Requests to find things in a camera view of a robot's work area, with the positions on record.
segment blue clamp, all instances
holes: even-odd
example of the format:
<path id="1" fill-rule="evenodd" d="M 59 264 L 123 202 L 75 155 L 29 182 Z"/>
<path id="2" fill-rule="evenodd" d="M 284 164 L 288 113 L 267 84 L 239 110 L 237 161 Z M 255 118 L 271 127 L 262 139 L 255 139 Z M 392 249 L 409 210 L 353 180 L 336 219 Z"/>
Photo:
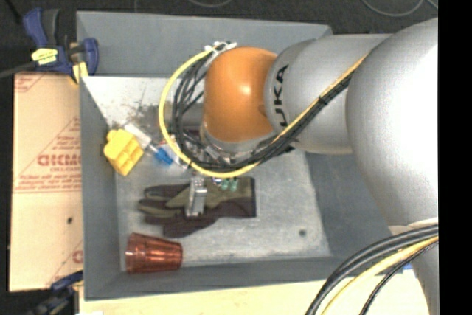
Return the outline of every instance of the blue clamp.
<path id="1" fill-rule="evenodd" d="M 74 66 L 85 62 L 89 75 L 97 71 L 99 54 L 98 43 L 94 38 L 85 38 L 79 46 L 65 49 L 59 46 L 55 37 L 56 20 L 59 10 L 34 8 L 23 17 L 23 26 L 29 37 L 35 42 L 37 49 L 53 49 L 57 52 L 46 63 L 35 61 L 36 71 L 57 71 L 75 78 Z M 79 60 L 71 61 L 70 55 L 77 54 Z"/>

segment cable bundle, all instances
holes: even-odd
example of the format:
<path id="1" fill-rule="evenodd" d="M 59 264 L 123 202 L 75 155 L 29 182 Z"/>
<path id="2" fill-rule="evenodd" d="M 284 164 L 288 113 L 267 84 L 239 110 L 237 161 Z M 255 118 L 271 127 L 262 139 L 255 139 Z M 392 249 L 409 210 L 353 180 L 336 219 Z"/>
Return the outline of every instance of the cable bundle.
<path id="1" fill-rule="evenodd" d="M 205 145 L 184 130 L 183 116 L 198 101 L 203 92 L 195 94 L 195 87 L 204 79 L 206 68 L 211 64 L 210 53 L 216 55 L 228 47 L 227 43 L 215 43 L 207 51 L 201 52 L 184 63 L 168 80 L 159 103 L 159 126 L 166 142 L 186 164 L 207 176 L 222 179 L 242 175 L 263 162 L 279 156 L 289 149 L 290 144 L 303 131 L 305 126 L 339 93 L 349 85 L 350 79 L 364 58 L 354 63 L 341 77 L 323 91 L 294 121 L 280 134 L 265 141 L 263 147 L 257 149 L 249 158 L 236 162 L 228 162 L 216 149 Z M 170 87 L 182 76 L 173 100 L 171 129 L 177 144 L 170 138 L 164 123 L 164 107 Z"/>
<path id="2" fill-rule="evenodd" d="M 322 303 L 333 292 L 335 287 L 345 278 L 352 276 L 354 272 L 362 270 L 362 273 L 346 284 L 324 307 L 321 315 L 327 314 L 335 302 L 354 285 L 365 279 L 384 273 L 383 279 L 376 285 L 369 295 L 359 315 L 365 315 L 371 306 L 375 296 L 406 264 L 428 251 L 439 243 L 438 224 L 414 229 L 390 238 L 383 239 L 345 260 L 326 280 L 314 301 L 310 304 L 305 315 L 314 315 L 321 308 Z"/>

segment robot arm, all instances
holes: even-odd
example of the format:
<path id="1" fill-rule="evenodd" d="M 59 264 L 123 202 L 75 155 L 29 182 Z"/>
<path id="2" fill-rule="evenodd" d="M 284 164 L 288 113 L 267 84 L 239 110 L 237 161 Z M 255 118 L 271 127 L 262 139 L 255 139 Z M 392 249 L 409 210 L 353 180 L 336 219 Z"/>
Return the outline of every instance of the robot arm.
<path id="1" fill-rule="evenodd" d="M 206 80 L 201 154 L 187 163 L 233 177 L 287 147 L 352 153 L 393 232 L 437 223 L 437 33 L 433 19 L 394 35 L 305 41 L 277 57 L 246 47 L 217 54 L 191 74 Z M 180 93 L 191 102 L 188 82 Z M 174 114 L 174 131 L 183 118 Z M 189 152 L 184 140 L 179 147 Z M 438 248 L 414 266 L 436 314 Z"/>

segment gray bin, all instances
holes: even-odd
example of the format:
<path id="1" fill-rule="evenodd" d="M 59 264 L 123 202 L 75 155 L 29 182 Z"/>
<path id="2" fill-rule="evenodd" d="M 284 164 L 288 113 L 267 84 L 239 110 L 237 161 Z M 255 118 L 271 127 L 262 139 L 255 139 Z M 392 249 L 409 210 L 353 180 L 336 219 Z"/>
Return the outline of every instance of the gray bin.
<path id="1" fill-rule="evenodd" d="M 389 235 L 352 156 L 294 150 L 246 174 L 256 182 L 257 217 L 221 219 L 177 239 L 178 271 L 128 274 L 128 235 L 159 236 L 142 223 L 136 201 L 148 185 L 188 179 L 145 155 L 131 173 L 115 173 L 103 155 L 105 136 L 134 118 L 153 132 L 166 78 L 213 41 L 277 54 L 300 41 L 329 35 L 318 24 L 79 12 L 77 37 L 95 37 L 100 66 L 80 85 L 85 298 L 134 297 L 325 279 L 346 257 Z"/>

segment clamp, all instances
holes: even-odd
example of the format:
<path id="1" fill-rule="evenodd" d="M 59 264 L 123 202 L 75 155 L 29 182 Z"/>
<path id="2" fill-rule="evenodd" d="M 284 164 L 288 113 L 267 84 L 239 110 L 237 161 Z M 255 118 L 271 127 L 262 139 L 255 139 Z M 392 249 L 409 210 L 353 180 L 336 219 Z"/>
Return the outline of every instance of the clamp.
<path id="1" fill-rule="evenodd" d="M 34 70 L 62 72 L 78 82 L 80 76 L 97 71 L 98 43 L 94 38 L 85 38 L 81 44 L 67 50 L 58 45 L 55 37 L 58 13 L 58 9 L 43 11 L 37 7 L 23 17 L 24 29 L 37 48 L 32 54 Z"/>

